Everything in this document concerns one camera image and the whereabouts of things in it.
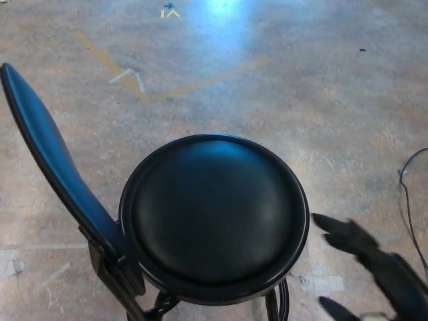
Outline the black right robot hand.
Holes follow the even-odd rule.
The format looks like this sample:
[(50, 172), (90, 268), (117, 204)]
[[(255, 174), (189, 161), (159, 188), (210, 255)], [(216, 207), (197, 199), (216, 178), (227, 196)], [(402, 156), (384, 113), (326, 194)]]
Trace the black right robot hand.
[(353, 220), (339, 221), (314, 213), (332, 247), (352, 254), (373, 276), (396, 312), (395, 320), (427, 319), (427, 285), (397, 253), (383, 251), (377, 240)]

